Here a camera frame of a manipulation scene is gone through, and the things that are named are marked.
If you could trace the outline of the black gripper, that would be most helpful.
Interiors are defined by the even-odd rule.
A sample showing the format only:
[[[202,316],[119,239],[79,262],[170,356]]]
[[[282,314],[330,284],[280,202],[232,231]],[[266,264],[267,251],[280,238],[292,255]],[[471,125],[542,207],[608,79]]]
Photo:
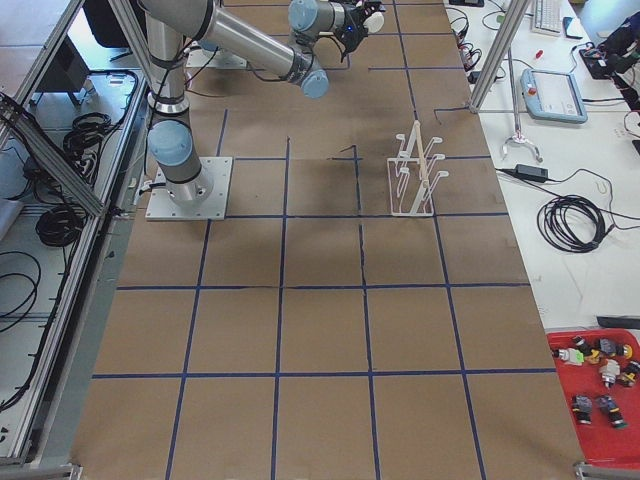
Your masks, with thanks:
[[[344,11],[342,25],[335,29],[336,39],[345,50],[356,50],[368,36],[365,21],[373,13],[373,5],[369,1],[339,1]]]

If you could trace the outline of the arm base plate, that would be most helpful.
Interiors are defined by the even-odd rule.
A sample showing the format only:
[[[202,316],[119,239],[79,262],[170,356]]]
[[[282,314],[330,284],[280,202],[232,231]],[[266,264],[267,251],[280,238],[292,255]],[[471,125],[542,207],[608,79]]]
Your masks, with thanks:
[[[232,157],[201,157],[201,172],[192,182],[166,182],[158,169],[146,209],[149,221],[223,220],[232,178]]]
[[[246,70],[247,61],[224,49],[204,49],[197,42],[189,47],[186,61],[188,68],[214,68],[222,70]]]

